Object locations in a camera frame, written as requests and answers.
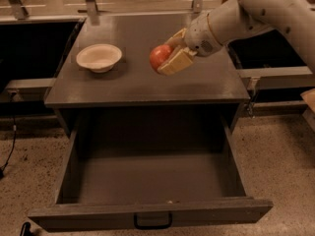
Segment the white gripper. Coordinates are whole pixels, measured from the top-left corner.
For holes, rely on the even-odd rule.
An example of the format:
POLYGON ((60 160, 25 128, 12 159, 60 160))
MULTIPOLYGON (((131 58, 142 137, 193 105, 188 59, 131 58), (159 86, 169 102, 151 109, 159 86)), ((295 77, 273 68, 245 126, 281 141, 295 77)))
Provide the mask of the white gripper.
POLYGON ((216 30, 217 25, 216 12, 207 11, 194 19, 187 29, 181 29, 169 38, 165 43, 175 50, 157 68, 157 72, 170 76, 191 66, 196 55, 208 57, 219 52, 223 41, 216 30))

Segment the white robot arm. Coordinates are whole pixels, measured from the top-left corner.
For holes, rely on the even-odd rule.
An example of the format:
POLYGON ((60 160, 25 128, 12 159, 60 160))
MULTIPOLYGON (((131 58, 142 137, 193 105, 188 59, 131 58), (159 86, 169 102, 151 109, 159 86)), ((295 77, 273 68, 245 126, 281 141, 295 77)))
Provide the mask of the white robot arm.
POLYGON ((277 30, 315 72, 315 10, 307 0, 227 0, 166 42, 173 52, 157 71, 172 75, 191 66, 196 56, 208 57, 234 40, 268 30, 277 30))

